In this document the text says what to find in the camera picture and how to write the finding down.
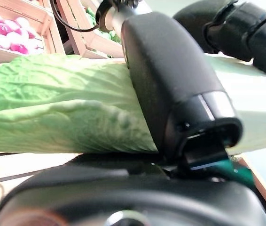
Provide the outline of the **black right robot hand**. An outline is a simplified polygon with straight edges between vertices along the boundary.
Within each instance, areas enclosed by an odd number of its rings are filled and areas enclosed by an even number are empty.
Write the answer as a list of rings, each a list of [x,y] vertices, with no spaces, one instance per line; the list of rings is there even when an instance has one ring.
[[[253,184],[215,170],[243,127],[197,43],[161,13],[118,16],[159,154],[86,154],[47,169],[0,203],[0,226],[265,226]]]

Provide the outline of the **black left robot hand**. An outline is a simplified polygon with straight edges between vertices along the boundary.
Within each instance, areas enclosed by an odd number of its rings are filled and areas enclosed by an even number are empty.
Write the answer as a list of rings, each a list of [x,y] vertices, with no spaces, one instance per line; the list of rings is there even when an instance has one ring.
[[[196,40],[205,53],[222,52],[266,74],[266,10],[236,0],[201,0],[173,18]]]

